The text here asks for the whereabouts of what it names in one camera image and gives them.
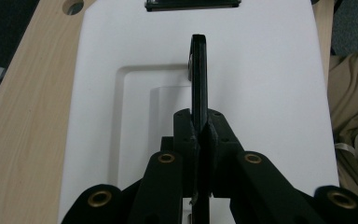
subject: beige fabric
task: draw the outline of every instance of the beige fabric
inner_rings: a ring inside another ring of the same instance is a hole
[[[354,147],[358,134],[358,53],[331,57],[327,95],[335,143]],[[336,157],[339,184],[358,195],[358,160],[339,149]]]

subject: circular hole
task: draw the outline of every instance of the circular hole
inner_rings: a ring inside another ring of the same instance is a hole
[[[172,154],[162,154],[158,157],[158,160],[162,163],[169,163],[175,160],[175,157]]]
[[[153,213],[145,218],[145,224],[159,224],[158,215]]]
[[[91,207],[101,207],[109,203],[111,199],[112,193],[110,191],[100,190],[89,196],[88,203]]]
[[[258,164],[261,162],[261,158],[255,154],[246,154],[245,160],[254,164]]]
[[[346,209],[353,209],[357,206],[354,199],[336,190],[327,192],[327,197],[335,205]]]
[[[62,11],[68,16],[73,16],[79,13],[83,6],[83,0],[66,0],[62,5]]]
[[[306,218],[304,217],[295,217],[295,219],[293,219],[293,221],[296,223],[296,224],[309,224],[309,222],[307,221]]]

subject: wooden table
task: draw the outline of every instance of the wooden table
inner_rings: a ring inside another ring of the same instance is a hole
[[[0,87],[0,223],[56,223],[78,37],[85,8],[40,0]],[[334,0],[313,6],[327,80]]]

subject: brass insert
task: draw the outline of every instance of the brass insert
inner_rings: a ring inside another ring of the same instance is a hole
[[[254,164],[258,164],[262,161],[261,158],[255,154],[246,154],[245,160]]]
[[[158,157],[158,160],[162,163],[170,163],[175,160],[175,157],[172,154],[162,154]]]
[[[112,199],[112,193],[108,190],[99,190],[92,193],[89,196],[89,206],[91,207],[102,207],[110,202]]]
[[[357,203],[354,199],[336,190],[328,191],[327,198],[335,205],[346,209],[353,209],[357,207]]]

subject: white tray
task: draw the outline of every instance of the white tray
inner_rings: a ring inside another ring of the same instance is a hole
[[[206,35],[209,107],[226,116],[244,149],[268,156],[310,195],[337,185],[309,0],[164,12],[99,0],[80,36],[59,221],[83,190],[124,189],[143,176],[160,137],[172,135],[173,113],[190,107],[193,34]],[[228,200],[212,201],[212,223],[232,223]]]

